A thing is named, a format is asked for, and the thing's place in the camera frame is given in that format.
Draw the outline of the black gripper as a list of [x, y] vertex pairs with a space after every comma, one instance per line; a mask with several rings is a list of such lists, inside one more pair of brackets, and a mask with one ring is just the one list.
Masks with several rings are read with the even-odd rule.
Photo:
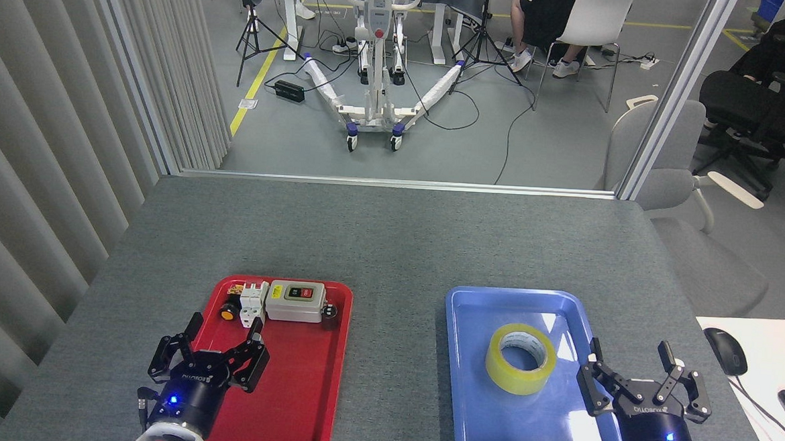
[[[165, 383], [152, 413], [150, 426], [169, 422], [194, 431], [207, 439], [230, 385], [251, 393], [270, 360], [261, 336], [262, 318], [255, 318], [246, 339], [223, 353], [196, 352], [191, 344], [204, 323], [203, 315], [195, 312], [183, 332], [160, 338], [158, 349], [148, 367], [154, 382]], [[177, 352], [182, 362], [170, 370]]]
[[[621, 441], [692, 441], [684, 418], [701, 424], [711, 417], [713, 409], [703, 375], [686, 370], [686, 365], [674, 357], [668, 341], [661, 341], [657, 349], [667, 372], [666, 380], [653, 401], [642, 403], [633, 402], [630, 381], [613, 372], [604, 362], [598, 338], [591, 339], [589, 350], [588, 360], [577, 374], [586, 411], [592, 416], [610, 412], [613, 410], [611, 401], [617, 394], [623, 395], [615, 400]], [[671, 397], [677, 383], [682, 383], [687, 392], [685, 408], [678, 399]]]

